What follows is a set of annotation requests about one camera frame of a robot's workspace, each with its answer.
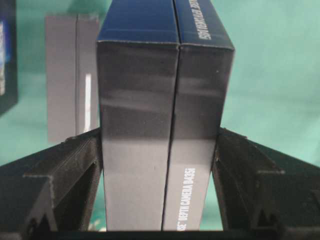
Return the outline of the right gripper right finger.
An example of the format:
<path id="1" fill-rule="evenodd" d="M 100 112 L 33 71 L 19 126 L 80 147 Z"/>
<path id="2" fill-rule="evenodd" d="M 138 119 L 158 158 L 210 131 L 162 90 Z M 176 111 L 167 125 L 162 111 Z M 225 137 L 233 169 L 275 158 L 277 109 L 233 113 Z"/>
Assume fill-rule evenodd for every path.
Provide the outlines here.
<path id="1" fill-rule="evenodd" d="M 221 128 L 212 175 L 225 230 L 319 231 L 318 166 Z"/>

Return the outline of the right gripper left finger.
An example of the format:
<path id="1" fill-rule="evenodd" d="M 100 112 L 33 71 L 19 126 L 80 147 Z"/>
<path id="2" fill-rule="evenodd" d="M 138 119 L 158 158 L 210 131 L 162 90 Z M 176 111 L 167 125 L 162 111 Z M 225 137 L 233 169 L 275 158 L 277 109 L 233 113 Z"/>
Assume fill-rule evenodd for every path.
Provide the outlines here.
<path id="1" fill-rule="evenodd" d="M 0 168 L 0 229 L 30 232 L 89 227 L 102 171 L 101 131 L 69 137 Z"/>

